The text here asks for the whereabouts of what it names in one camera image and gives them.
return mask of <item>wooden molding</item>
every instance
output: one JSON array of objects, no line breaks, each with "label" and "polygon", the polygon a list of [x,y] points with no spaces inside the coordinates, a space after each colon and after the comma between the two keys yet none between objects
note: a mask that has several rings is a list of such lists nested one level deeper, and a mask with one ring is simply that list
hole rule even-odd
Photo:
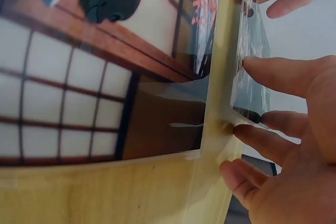
[{"label": "wooden molding", "polygon": [[[41,0],[4,0],[1,15],[156,80],[187,82],[199,78],[170,56],[144,54],[99,26],[59,8],[49,8]],[[139,41],[138,36],[132,37],[133,42]]]}]

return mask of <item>fingernail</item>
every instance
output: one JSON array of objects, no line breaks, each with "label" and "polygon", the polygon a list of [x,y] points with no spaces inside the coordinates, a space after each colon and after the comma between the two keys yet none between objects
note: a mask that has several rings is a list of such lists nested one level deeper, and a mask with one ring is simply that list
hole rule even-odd
[{"label": "fingernail", "polygon": [[243,66],[245,66],[245,64],[249,64],[251,61],[255,60],[257,57],[254,56],[247,56],[243,59]]},{"label": "fingernail", "polygon": [[224,161],[220,166],[220,171],[230,190],[234,190],[242,181],[246,180],[246,176],[230,161]]}]

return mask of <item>dark wooden beam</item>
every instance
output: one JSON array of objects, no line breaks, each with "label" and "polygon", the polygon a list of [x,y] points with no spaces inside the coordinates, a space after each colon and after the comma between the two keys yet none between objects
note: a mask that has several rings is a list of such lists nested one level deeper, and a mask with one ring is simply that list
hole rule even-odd
[{"label": "dark wooden beam", "polygon": [[128,134],[129,125],[131,122],[131,116],[135,104],[135,97],[138,92],[139,82],[140,82],[140,75],[137,73],[133,73],[126,94],[125,104],[122,111],[122,117],[120,122],[118,140],[115,149],[115,156],[117,160],[122,160],[123,157],[125,142]]},{"label": "dark wooden beam", "polygon": [[131,71],[150,78],[173,82],[190,81],[189,69],[175,69],[178,62],[153,59],[148,55],[126,45],[120,40],[97,29],[95,25],[84,22],[58,8],[49,8],[41,0],[5,0],[2,16],[30,27],[48,36],[62,40],[74,47],[86,50],[108,62],[113,62]]},{"label": "dark wooden beam", "polygon": [[25,126],[36,126],[36,127],[45,127],[45,128],[53,128],[53,129],[64,129],[64,130],[74,130],[74,131],[96,131],[96,132],[111,132],[118,133],[118,129],[114,128],[106,128],[106,127],[92,127],[92,126],[84,126],[84,125],[72,125],[72,124],[58,124],[58,123],[49,123],[49,122],[41,122],[35,120],[28,119],[19,119],[19,118],[10,118],[8,116],[0,115],[0,122],[8,123],[8,124],[19,124]]},{"label": "dark wooden beam", "polygon": [[176,57],[177,53],[177,45],[179,43],[179,34],[180,34],[180,28],[181,28],[181,16],[183,11],[183,1],[180,0],[178,3],[177,8],[177,17],[176,17],[176,23],[175,23],[175,31],[174,31],[174,38],[173,38],[173,49],[172,49],[172,57]]},{"label": "dark wooden beam", "polygon": [[[67,12],[68,14],[85,21],[84,12],[78,6],[78,0],[60,0],[56,5],[57,8]],[[171,56],[165,54],[161,50],[157,49],[155,46],[142,39],[132,31],[123,27],[119,23],[112,23],[105,21],[102,24],[97,24],[96,28],[106,33],[107,35],[123,42],[124,44],[140,51],[141,53],[147,55],[148,57],[156,60],[163,65],[181,73],[182,75],[188,77],[190,80],[195,80],[198,78],[197,74],[184,65],[179,64]]]},{"label": "dark wooden beam", "polygon": [[97,93],[88,89],[83,89],[83,88],[77,88],[71,85],[68,85],[66,83],[59,83],[56,81],[49,81],[46,79],[42,79],[40,77],[34,77],[34,76],[28,76],[26,74],[14,71],[14,70],[9,70],[9,69],[5,69],[0,67],[0,73],[5,74],[7,76],[11,76],[11,77],[16,77],[16,78],[20,78],[22,80],[29,80],[29,81],[33,81],[33,82],[37,82],[43,85],[48,85],[48,86],[52,86],[55,88],[60,88],[60,89],[64,89],[64,90],[70,90],[76,93],[80,93],[80,94],[86,94],[86,95],[90,95],[92,97],[99,97],[99,98],[104,98],[110,101],[115,101],[115,102],[124,102],[124,98],[121,97],[115,97],[113,95],[108,95],[108,94],[102,94],[102,93]]}]

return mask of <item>wooden frame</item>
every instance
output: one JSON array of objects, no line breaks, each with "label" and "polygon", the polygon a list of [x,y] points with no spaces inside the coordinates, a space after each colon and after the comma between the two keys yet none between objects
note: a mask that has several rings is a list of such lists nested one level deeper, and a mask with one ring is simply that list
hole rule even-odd
[{"label": "wooden frame", "polygon": [[200,157],[171,155],[58,168],[0,169],[3,223],[209,223],[222,224],[231,193],[218,166],[240,157],[241,144],[227,119],[232,58],[241,0],[219,0],[205,130]]}]

